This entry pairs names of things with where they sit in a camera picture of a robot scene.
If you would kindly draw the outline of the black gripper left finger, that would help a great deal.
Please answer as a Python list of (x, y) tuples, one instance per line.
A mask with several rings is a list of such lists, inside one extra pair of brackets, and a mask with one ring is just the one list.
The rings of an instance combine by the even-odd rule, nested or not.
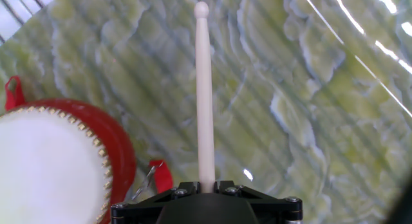
[(178, 187), (166, 190), (144, 201), (128, 201), (111, 206), (111, 224), (139, 223), (143, 219), (154, 218), (154, 223), (162, 209), (178, 198), (196, 195), (200, 191), (199, 182), (182, 182)]

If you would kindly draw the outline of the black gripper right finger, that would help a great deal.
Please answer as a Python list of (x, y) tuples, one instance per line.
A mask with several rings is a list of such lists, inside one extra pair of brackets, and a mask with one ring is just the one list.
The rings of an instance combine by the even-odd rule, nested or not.
[(257, 223), (302, 224), (303, 201), (295, 196), (275, 198), (233, 181), (214, 183), (214, 192), (236, 198), (235, 205), (245, 204)]

